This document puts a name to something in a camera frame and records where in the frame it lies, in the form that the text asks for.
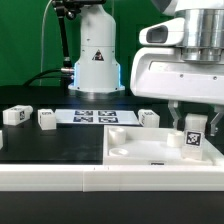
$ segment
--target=triangle warning sticker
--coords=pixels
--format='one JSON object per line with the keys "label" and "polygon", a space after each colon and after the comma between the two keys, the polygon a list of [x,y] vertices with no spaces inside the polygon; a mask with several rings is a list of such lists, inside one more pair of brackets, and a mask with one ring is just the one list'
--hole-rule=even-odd
{"label": "triangle warning sticker", "polygon": [[101,54],[100,50],[98,50],[94,55],[93,61],[104,61],[103,55]]}

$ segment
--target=metal bracket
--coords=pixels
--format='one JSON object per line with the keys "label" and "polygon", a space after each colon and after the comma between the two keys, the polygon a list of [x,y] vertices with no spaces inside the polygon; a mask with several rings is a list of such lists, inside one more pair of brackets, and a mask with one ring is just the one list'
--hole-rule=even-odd
{"label": "metal bracket", "polygon": [[215,106],[215,112],[217,113],[217,115],[216,115],[215,118],[210,122],[210,126],[211,126],[210,135],[211,135],[211,136],[215,136],[216,133],[218,132],[218,128],[216,127],[216,125],[219,123],[219,121],[220,121],[220,120],[222,119],[222,117],[224,116],[224,106],[216,105],[216,106]]}
{"label": "metal bracket", "polygon": [[174,119],[173,127],[175,129],[177,129],[178,120],[181,118],[181,114],[180,114],[180,111],[179,111],[178,107],[179,107],[179,102],[178,101],[175,101],[175,100],[170,100],[169,101],[168,108],[169,108],[170,113],[171,113],[171,115]]}

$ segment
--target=green backdrop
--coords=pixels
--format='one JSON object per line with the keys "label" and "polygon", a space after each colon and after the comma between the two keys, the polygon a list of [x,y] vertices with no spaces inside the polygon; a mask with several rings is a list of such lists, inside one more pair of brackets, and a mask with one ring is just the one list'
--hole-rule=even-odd
{"label": "green backdrop", "polygon": [[[41,26],[48,0],[2,1],[0,13],[0,85],[21,85],[40,72]],[[131,65],[139,31],[167,20],[150,0],[107,0],[105,10],[117,23],[116,59],[122,66],[122,84],[129,86]],[[79,58],[80,19],[67,21],[72,61]],[[62,49],[56,14],[48,11],[45,29],[44,70],[62,66]],[[59,81],[44,80],[42,85],[58,85]]]}

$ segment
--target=black cable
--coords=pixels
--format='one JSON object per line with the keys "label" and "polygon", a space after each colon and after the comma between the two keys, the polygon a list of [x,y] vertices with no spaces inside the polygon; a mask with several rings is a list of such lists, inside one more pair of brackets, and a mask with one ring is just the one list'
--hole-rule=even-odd
{"label": "black cable", "polygon": [[40,79],[40,77],[44,76],[44,75],[47,75],[49,73],[55,73],[55,72],[61,72],[61,69],[60,68],[56,68],[56,69],[50,69],[50,70],[47,70],[47,71],[44,71],[44,72],[41,72],[37,75],[35,75],[33,78],[27,80],[23,86],[29,86],[30,83],[32,83],[34,80],[36,79]]}
{"label": "black cable", "polygon": [[55,76],[44,76],[44,77],[36,77],[35,79],[33,79],[33,81],[37,80],[37,79],[61,79],[61,78],[71,78],[70,75],[55,75]]}

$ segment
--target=printed marker sheet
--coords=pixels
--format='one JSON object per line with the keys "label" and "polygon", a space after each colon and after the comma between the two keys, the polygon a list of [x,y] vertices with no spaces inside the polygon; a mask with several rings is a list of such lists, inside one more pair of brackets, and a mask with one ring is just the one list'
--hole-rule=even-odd
{"label": "printed marker sheet", "polygon": [[126,124],[139,125],[133,111],[56,110],[57,123],[63,124]]}

